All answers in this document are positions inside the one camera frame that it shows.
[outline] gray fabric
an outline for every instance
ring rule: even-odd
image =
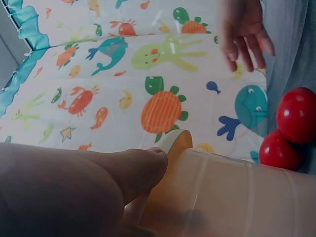
[[[284,93],[298,86],[316,92],[316,0],[267,0],[265,5],[265,27],[276,49],[275,57],[265,55],[268,130],[273,131]],[[316,145],[301,148],[301,172],[316,174]]]

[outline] teal whale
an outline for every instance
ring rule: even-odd
[[[235,112],[237,118],[220,116],[219,121],[224,125],[217,131],[221,136],[227,133],[226,139],[232,141],[235,130],[242,124],[261,137],[267,135],[267,94],[257,85],[243,87],[235,99]],[[257,152],[251,151],[251,157],[257,161]]]
[[[127,46],[128,44],[125,42],[124,37],[122,37],[107,39],[103,41],[99,47],[89,49],[90,54],[86,57],[86,59],[91,60],[98,51],[108,55],[112,59],[111,62],[106,66],[103,66],[102,63],[98,63],[98,69],[92,74],[92,76],[99,73],[100,71],[108,70],[114,67],[125,55]]]

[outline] blue ruffle edge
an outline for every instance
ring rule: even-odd
[[[12,9],[11,16],[20,26],[19,38],[27,39],[35,50],[13,73],[9,87],[0,92],[0,118],[5,114],[6,108],[12,103],[14,95],[18,92],[20,84],[24,83],[37,61],[43,57],[50,48],[48,36],[39,32],[38,17],[34,7],[22,8],[23,0],[9,0],[8,5]]]

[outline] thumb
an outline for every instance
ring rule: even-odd
[[[167,155],[160,148],[130,149],[123,152],[87,157],[104,168],[119,186],[124,205],[149,192],[163,178]]]
[[[224,54],[224,57],[231,69],[234,64],[236,64],[235,61],[238,59],[238,48],[234,43],[234,39],[235,34],[233,26],[224,20],[220,26],[218,41],[222,53]]]

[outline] fingernail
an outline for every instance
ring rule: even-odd
[[[235,56],[232,53],[228,54],[228,57],[231,61],[236,61]]]
[[[164,151],[163,151],[161,148],[159,148],[159,147],[151,147],[151,148],[148,148],[147,150],[152,151],[152,152],[156,152],[156,153],[164,152]]]

